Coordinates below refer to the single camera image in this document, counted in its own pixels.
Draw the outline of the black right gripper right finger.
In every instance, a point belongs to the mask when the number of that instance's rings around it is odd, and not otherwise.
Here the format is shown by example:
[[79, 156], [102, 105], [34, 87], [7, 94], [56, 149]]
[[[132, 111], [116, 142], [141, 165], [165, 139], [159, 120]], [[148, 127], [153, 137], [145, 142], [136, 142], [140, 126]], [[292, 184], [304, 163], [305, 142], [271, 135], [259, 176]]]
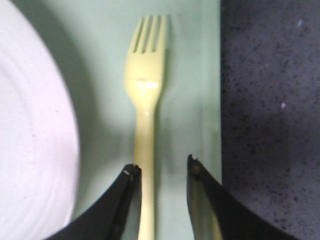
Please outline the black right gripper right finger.
[[249, 210], [192, 155], [187, 157], [187, 206], [196, 240], [293, 240]]

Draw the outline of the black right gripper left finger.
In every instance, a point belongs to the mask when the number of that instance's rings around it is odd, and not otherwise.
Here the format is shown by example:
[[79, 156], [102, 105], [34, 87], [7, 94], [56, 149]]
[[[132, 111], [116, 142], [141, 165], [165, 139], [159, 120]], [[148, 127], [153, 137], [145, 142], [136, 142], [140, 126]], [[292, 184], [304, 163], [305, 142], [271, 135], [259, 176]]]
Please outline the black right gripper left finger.
[[137, 240], [142, 205], [142, 171], [127, 164], [112, 185], [83, 214], [51, 240]]

